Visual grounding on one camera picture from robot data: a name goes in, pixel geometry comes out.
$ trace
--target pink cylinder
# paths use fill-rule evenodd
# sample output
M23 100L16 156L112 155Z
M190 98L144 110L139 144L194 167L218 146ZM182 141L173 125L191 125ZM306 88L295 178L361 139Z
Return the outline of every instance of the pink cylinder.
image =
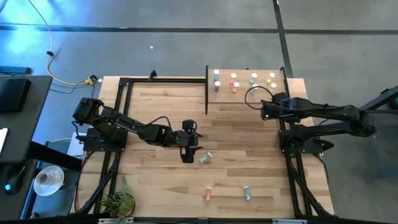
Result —
M206 196L206 201L209 202L211 200L211 187L206 187L205 196Z

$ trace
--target white paper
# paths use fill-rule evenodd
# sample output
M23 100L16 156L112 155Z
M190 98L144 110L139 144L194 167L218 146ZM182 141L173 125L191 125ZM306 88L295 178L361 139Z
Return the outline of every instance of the white paper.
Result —
M86 133L79 133L80 136L86 136ZM76 133L73 133L72 140L70 141L68 155L69 156L80 156L83 155L83 146L84 143L79 143L79 140L76 139Z

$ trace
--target potted plant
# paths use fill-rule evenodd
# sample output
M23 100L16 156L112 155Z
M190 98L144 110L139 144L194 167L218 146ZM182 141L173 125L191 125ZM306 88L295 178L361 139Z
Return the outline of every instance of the potted plant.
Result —
M136 207L134 197L129 194L130 186L126 176L122 175L123 189L115 191L111 195L105 195L101 204L105 206L105 212L109 212L112 217L116 217L116 223L126 223L128 217Z

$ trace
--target yellow cable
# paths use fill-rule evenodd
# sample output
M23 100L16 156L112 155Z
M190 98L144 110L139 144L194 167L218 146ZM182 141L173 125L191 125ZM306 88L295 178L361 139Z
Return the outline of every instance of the yellow cable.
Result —
M47 29L49 30L49 33L50 33L50 36L51 36L51 48L50 48L49 51L52 52L52 48L53 48L53 37L52 37L52 32L51 32L50 26L47 24L47 21L44 19L44 17L43 17L42 14L39 12L39 10L37 10L36 6L35 6L30 0L28 0L28 1L29 1L30 4L33 6L33 8L36 10L36 12L39 14L39 16L43 19L45 25L47 26ZM50 62L50 55L47 57L47 63L45 64L45 68L47 69L47 73L48 73L53 79L55 79L56 81L62 82L62 83L64 83L64 84L66 84L66 85L73 85L73 86L88 84L88 82L89 82L88 80L85 80L84 82L81 82L81 83L70 83L70 82L66 82L66 81L63 81L63 80L61 80L61 79L55 77L55 76L50 72L50 64L49 64L49 62Z

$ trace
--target black cable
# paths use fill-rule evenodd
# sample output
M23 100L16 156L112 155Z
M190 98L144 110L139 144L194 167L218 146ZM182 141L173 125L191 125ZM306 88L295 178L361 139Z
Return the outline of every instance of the black cable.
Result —
M7 2L8 2L8 0L5 0L4 2L2 2L1 6L0 6L0 12L4 8L4 6L6 6Z
M319 125L322 125L323 123L325 123L325 122L328 121L328 120L329 120L329 118L328 118L328 119L324 119L321 123L318 124L318 126L319 126Z
M254 87L251 87L250 89L248 89L248 90L246 91L246 93L244 94L244 102L245 102L245 104L248 105L250 108L252 108L252 109L254 109L254 110L261 110L262 107L260 107L260 108L255 108L255 107L253 107L253 106L250 106L249 103L248 103L248 101L247 101L247 99L246 99L246 97L247 97L248 93L250 92L250 90L252 90L252 89L254 89L254 88L262 88L263 90L266 90L266 91L271 95L271 99L274 97L274 95L271 93L271 91L269 91L266 87L263 87L263 86L254 86Z
M76 90L77 86L78 86L79 84L81 84L81 83L84 83L84 82L85 82L85 81L80 82L80 83L77 83L77 84L72 88L72 91L70 91L70 92L63 92L63 91L58 91L58 90L53 90L53 89L50 89L50 91L54 91L54 92L56 92L56 93L63 93L63 94L72 94L73 91Z
M77 124L76 122L72 121L72 125L76 128L76 135L77 135L78 137L80 137L80 135L79 135L79 129L77 128L77 125L76 125L76 124Z
M328 168L326 167L325 162L323 161L323 159L316 153L313 153L313 155L315 157L317 157L319 159L319 161L321 161L321 163L323 164L323 167L325 168L325 174L326 174L326 181L328 182L329 185L329 174L328 174Z
M94 98L94 88L95 88L95 84L93 85L93 89L92 89L92 91L91 91L91 99Z
M51 85L55 85L55 86L58 86L58 87L62 87L62 88L69 88L69 89L74 89L75 87L70 87L70 86L61 86L61 85L57 85L57 84L54 84L54 83L51 83ZM89 85L85 85L85 86L78 86L78 87L76 87L76 89L78 89L78 88L86 88L86 87L88 87Z
M76 186L75 186L75 201L74 201L74 207L75 207L75 212L77 212L77 205L76 205L76 201L77 201L77 192L79 190L79 181L80 181L80 176L81 176L81 172L83 171L83 167L85 166L85 162L88 160L88 158L90 158L90 156L94 153L94 151L91 151L87 154L86 158L84 158L83 162L81 163L81 168L80 168L80 173L79 176L77 178L77 182L76 182Z

